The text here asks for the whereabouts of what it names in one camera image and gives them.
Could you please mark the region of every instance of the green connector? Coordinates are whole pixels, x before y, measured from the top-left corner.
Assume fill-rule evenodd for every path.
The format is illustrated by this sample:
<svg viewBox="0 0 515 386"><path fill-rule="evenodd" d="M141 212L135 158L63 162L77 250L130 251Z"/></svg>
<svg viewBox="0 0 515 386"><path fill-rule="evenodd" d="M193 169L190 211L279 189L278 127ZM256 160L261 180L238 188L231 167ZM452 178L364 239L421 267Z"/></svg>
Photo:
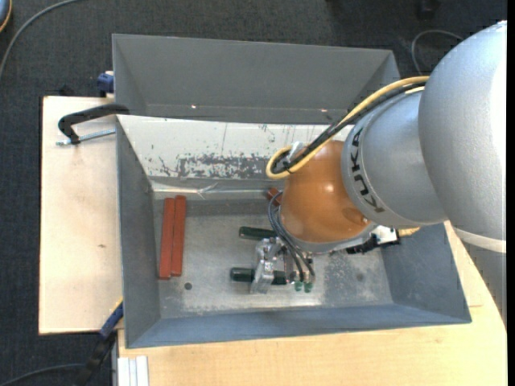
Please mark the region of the green connector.
<svg viewBox="0 0 515 386"><path fill-rule="evenodd" d="M308 283L304 283L304 292L310 293L311 289L313 289L313 283L309 281Z"/></svg>

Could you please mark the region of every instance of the black cable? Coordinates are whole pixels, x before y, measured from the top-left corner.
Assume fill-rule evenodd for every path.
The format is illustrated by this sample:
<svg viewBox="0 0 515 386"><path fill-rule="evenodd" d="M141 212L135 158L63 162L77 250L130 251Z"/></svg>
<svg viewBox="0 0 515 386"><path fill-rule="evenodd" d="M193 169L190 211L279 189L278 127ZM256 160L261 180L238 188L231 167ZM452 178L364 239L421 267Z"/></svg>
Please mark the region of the black cable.
<svg viewBox="0 0 515 386"><path fill-rule="evenodd" d="M345 126L351 125L354 122L356 122L358 119L360 119L363 115L366 113L369 113L373 109L375 109L377 106L385 103L386 101L403 94L405 92L408 92L410 90L413 90L417 87L422 87L426 83L413 83L413 84L407 84L406 86L402 86L400 88L397 88L395 90L392 90L391 92L385 93L383 96L377 98L375 101L373 101L370 105L366 106L363 110L361 110L356 115L352 116L350 119L344 122L338 122L333 123L329 127L327 127L321 134L317 136L313 142L311 142L308 146L306 146L300 153L298 153L290 162L284 162L283 159L287 156L289 151L285 152L279 158L274 162L274 165L270 168L272 173L275 175L278 175L282 173L283 171L288 171L288 169L292 166L295 166L300 161L302 161L309 153L311 153L314 149L316 149L318 146L320 146L322 143L327 141L329 138L336 135L338 132L340 132ZM282 167L279 168L278 164L282 162Z"/></svg>
<svg viewBox="0 0 515 386"><path fill-rule="evenodd" d="M275 234L277 234L277 236L284 242L286 250L290 254L290 256L293 259L293 261L295 262L295 265L297 266L297 269L299 270L300 281L304 282L303 267L300 265L300 261L297 258L297 254L293 250L293 248L290 246L290 244L288 242L287 236L285 236L282 233L282 230L281 230L280 226L277 223L277 219L274 218L274 212L273 212L274 202L277 200L277 198L280 195L282 195L282 191L280 191L274 197L272 197L272 199L270 199L270 202L268 203L268 220L269 220L270 225L272 226L272 229L274 230Z"/></svg>
<svg viewBox="0 0 515 386"><path fill-rule="evenodd" d="M286 229L282 226L281 222L278 219L278 209L273 209L274 202L277 200L277 198L282 194L280 191L277 193L269 202L268 205L268 213L269 213L269 221L272 225L272 228L276 232L276 234L281 237L281 239L285 242L286 249L290 252L291 256L294 258L294 260L298 261L297 257L300 257L300 259L303 261L307 269L309 270L310 275L312 275L312 278L315 278L315 270L313 269L313 266L309 262L309 260L303 255L303 250L296 245L288 236L288 232ZM302 267L299 267L299 263L295 262L297 267L299 268L299 272L303 274Z"/></svg>
<svg viewBox="0 0 515 386"><path fill-rule="evenodd" d="M46 13L59 9L62 6L66 6L68 4L72 4L75 2L84 2L86 0L64 0L63 2L58 2L56 4L53 4L46 9L42 9L39 13L34 14L31 18L29 18L14 34L13 38L11 39L9 45L7 46L7 49L2 57L2 62L0 62L0 81L2 81L2 74L6 67L7 58L9 57L10 51L12 50L14 44L16 43L16 40L18 40L18 37L23 33L23 31L29 27L34 21L36 21L38 18L41 18Z"/></svg>
<svg viewBox="0 0 515 386"><path fill-rule="evenodd" d="M33 372L28 372L25 375L15 377L14 379L8 380L7 382L0 384L0 386L7 386L9 384L14 384L16 382L19 382L20 380L25 380L25 379L28 379L29 377L41 375L41 374L47 373L47 372L55 372L55 371L59 371L59 370L72 370L72 369L82 368L83 366L84 365L82 363L70 363L70 364L61 364L58 366L50 366L49 368L34 370Z"/></svg>

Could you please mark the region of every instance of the black clamp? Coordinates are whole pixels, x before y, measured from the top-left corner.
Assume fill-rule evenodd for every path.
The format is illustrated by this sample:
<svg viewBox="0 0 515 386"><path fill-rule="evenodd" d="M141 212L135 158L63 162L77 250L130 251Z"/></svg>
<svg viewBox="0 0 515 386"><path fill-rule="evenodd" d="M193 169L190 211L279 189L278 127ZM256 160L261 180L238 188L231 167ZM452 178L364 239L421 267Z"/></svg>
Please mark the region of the black clamp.
<svg viewBox="0 0 515 386"><path fill-rule="evenodd" d="M93 107L92 109L82 110L81 112L62 116L57 126L59 127L59 130L70 139L73 145L78 145L80 143L80 138L79 135L75 133L75 130L73 130L72 125L77 125L79 123L83 123L84 121L90 121L100 117L110 116L112 114L130 113L129 109L124 105L111 103L109 105Z"/></svg>

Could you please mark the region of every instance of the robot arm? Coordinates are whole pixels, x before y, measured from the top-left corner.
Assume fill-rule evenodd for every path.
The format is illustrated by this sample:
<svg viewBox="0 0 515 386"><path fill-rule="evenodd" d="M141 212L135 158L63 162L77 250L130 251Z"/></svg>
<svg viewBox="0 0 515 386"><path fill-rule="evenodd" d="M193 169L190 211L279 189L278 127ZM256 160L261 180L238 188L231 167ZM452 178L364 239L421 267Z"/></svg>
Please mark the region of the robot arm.
<svg viewBox="0 0 515 386"><path fill-rule="evenodd" d="M285 229L301 244L322 244L368 222L402 229L450 220L505 317L506 45L506 22L473 35L425 88L409 87L355 119L343 147L324 143L290 166ZM340 163L343 185L327 163ZM317 209L325 220L310 215Z"/></svg>

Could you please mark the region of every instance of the red block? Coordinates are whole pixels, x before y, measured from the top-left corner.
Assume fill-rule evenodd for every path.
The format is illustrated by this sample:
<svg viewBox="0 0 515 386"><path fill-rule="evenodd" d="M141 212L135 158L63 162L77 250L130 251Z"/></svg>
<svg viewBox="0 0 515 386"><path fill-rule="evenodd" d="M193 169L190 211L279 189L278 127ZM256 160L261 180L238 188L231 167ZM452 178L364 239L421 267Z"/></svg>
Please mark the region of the red block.
<svg viewBox="0 0 515 386"><path fill-rule="evenodd" d="M171 275L171 255L174 244L175 200L165 199L163 209L163 227L161 231L161 259L159 262L159 279L168 280Z"/></svg>

